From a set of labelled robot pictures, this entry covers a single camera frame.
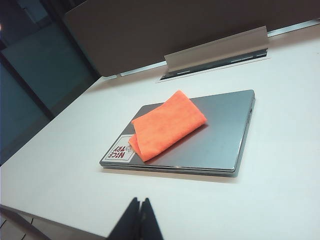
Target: folded towel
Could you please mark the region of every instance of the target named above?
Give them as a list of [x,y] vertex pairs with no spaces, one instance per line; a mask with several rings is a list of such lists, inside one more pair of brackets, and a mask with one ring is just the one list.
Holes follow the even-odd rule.
[[180,90],[161,106],[132,120],[135,135],[129,144],[142,161],[148,161],[207,121]]

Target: black object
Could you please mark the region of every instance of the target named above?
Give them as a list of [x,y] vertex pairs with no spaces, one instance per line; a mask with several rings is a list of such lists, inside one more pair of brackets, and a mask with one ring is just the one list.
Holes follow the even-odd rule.
[[148,198],[141,204],[136,197],[113,228],[107,240],[163,240]]

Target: white desk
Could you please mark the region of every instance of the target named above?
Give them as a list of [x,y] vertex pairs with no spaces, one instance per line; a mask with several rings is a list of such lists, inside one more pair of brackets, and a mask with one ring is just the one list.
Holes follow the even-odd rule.
[[[270,38],[271,59],[155,83],[166,67],[100,78],[1,167],[1,204],[107,236],[133,197],[166,240],[319,239],[320,25]],[[237,178],[99,165],[145,104],[253,89]]]

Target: floor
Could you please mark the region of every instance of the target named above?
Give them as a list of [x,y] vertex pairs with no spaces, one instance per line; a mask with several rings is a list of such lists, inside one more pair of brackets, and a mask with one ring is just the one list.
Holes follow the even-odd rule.
[[[104,240],[104,237],[97,236],[85,231],[81,231],[67,226],[58,225],[48,220],[32,218],[31,216],[21,216],[45,234],[51,240]],[[18,228],[13,222],[1,218],[0,240],[40,240],[32,237]]]

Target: microfiber cloth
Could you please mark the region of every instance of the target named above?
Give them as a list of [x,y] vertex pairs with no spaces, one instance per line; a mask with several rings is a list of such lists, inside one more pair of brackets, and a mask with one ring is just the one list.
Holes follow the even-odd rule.
[[203,125],[206,117],[180,90],[154,110],[132,120],[135,134],[129,144],[148,161]]

